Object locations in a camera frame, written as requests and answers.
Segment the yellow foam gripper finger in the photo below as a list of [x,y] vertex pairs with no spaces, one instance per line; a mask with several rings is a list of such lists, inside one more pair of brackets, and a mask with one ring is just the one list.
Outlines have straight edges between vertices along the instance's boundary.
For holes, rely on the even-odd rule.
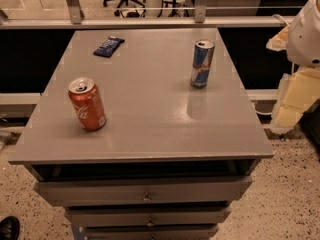
[[272,110],[271,131],[286,134],[319,99],[319,68],[299,67],[293,75],[284,74],[279,83],[277,102]]
[[287,36],[289,27],[284,27],[275,36],[268,40],[266,48],[272,51],[283,51],[287,49]]

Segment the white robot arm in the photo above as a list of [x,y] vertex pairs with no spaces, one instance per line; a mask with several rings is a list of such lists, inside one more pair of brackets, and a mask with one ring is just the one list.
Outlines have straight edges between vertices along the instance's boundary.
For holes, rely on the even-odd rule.
[[285,50],[298,67],[280,80],[270,129],[286,134],[320,99],[320,0],[308,0],[293,21],[271,38],[266,48]]

